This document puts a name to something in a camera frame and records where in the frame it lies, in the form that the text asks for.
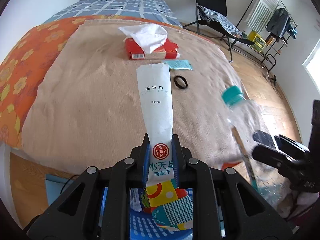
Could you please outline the black white chair cushion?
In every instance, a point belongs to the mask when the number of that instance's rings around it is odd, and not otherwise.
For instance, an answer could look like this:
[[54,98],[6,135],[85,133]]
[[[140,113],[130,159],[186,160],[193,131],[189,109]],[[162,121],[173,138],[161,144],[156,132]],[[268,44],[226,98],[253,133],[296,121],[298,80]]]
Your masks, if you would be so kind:
[[197,5],[197,8],[199,10],[200,19],[207,24],[219,24],[229,35],[238,38],[242,37],[242,32],[233,23],[231,23],[226,16],[201,5]]

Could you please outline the yellow crate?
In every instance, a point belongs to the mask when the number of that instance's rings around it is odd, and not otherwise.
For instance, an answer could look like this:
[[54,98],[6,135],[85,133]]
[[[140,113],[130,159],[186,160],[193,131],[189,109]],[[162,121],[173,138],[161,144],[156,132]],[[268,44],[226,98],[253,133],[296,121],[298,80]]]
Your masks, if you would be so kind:
[[259,53],[266,47],[266,41],[256,31],[252,30],[249,33],[248,39],[253,42],[250,47]]

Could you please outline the striped hanging towel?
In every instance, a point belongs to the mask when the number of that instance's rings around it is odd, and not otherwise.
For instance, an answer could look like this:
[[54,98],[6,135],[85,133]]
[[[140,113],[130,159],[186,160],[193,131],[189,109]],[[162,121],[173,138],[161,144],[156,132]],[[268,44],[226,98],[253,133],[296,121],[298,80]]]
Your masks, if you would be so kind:
[[260,34],[267,26],[279,2],[280,0],[254,0],[245,20],[249,29]]

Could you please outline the blue checked mattress cover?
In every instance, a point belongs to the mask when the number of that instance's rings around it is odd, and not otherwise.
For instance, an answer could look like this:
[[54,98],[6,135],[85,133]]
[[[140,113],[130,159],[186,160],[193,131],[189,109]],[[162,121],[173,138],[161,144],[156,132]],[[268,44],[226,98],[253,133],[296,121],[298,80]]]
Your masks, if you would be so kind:
[[97,15],[129,16],[181,26],[164,0],[80,0],[57,12],[46,23],[70,17]]

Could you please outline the teal hanging garment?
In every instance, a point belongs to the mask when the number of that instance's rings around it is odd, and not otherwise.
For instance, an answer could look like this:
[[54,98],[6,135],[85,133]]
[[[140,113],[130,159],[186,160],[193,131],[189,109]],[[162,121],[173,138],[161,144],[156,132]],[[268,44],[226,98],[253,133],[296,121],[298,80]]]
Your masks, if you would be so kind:
[[295,40],[297,37],[297,30],[293,27],[293,25],[289,22],[286,28],[286,32]]

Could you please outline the dark hanging jacket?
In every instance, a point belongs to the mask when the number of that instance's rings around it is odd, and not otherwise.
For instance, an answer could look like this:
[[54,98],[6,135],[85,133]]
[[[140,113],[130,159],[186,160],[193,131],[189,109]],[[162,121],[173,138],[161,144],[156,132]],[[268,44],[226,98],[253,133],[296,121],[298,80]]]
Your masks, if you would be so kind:
[[280,39],[282,38],[287,23],[291,20],[289,13],[285,8],[278,8],[275,10],[271,19],[269,20],[266,30],[272,34],[273,37]]

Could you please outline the clear plastic bottle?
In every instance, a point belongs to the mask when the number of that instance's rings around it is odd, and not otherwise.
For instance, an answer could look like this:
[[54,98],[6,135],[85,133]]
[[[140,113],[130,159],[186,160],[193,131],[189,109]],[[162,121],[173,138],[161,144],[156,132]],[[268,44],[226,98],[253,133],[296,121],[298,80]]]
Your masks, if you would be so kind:
[[274,167],[256,161],[252,152],[259,144],[253,133],[261,130],[270,134],[258,104],[246,99],[238,86],[227,88],[222,99],[229,109],[228,123],[238,145],[251,185],[272,206],[276,207],[287,194],[287,182]]

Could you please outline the red cardboard box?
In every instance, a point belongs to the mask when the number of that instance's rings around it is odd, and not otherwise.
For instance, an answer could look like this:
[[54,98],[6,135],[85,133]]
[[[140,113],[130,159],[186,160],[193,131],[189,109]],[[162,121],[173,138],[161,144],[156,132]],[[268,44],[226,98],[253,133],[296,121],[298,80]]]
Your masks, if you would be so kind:
[[174,60],[180,57],[179,46],[168,38],[162,46],[151,54],[145,54],[132,38],[126,38],[124,42],[130,60]]

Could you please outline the large white tissue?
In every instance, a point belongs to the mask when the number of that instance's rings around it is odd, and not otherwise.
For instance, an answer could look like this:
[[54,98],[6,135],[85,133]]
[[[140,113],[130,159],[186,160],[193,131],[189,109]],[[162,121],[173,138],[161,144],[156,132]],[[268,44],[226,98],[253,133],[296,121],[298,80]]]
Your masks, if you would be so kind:
[[150,23],[118,27],[127,37],[132,38],[145,54],[151,54],[163,46],[168,38],[167,31],[160,25]]

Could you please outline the teal cream tube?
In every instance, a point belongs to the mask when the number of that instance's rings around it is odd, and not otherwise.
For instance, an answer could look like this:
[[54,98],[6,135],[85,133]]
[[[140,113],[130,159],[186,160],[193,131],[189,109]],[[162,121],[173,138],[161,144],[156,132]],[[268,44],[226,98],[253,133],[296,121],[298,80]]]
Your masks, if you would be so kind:
[[164,60],[163,63],[167,64],[170,70],[193,70],[188,60]]

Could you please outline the blue seaweed soup packet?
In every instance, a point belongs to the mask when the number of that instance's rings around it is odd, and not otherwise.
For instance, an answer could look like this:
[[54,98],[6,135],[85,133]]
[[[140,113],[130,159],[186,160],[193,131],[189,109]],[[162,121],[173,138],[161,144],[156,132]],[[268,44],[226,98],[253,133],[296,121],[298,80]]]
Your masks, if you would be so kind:
[[150,203],[145,189],[130,189],[130,208],[136,212],[151,213]]

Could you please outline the orange floral sheet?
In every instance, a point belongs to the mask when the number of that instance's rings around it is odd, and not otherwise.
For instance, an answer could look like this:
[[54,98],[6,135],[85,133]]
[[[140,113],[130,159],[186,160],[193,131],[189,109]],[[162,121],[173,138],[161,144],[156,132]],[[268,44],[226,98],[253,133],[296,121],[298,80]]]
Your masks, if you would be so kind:
[[1,70],[1,141],[33,158],[123,152],[146,132],[136,70],[118,27],[141,19],[66,18],[31,29]]

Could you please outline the beige blanket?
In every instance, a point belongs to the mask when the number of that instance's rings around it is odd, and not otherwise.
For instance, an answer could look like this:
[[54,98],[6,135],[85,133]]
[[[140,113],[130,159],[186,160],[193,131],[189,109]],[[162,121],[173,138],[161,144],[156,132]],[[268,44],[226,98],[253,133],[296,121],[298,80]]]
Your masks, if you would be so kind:
[[[70,173],[107,167],[129,155],[146,132],[137,74],[145,61],[127,57],[120,27],[129,20],[86,20],[63,25],[64,48],[40,82],[22,126],[22,149],[35,162]],[[174,132],[181,145],[209,166],[237,163],[238,146],[227,124],[223,91],[242,86],[213,42],[167,27],[192,70],[187,89],[172,89]]]

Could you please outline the blue plastic basket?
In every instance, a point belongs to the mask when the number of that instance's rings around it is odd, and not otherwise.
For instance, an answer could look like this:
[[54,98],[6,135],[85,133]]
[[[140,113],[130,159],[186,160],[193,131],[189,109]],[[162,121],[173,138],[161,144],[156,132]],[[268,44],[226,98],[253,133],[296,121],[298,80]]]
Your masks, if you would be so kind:
[[151,213],[130,212],[131,239],[192,239],[193,190],[171,180],[145,188]]

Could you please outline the white wet wipe packet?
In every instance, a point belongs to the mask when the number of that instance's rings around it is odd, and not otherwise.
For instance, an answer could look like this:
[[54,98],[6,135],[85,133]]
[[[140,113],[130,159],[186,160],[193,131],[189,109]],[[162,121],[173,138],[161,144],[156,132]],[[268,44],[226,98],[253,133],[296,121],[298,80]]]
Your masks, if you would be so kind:
[[137,82],[143,120],[150,142],[146,188],[173,180],[173,108],[169,67],[163,63],[138,67]]

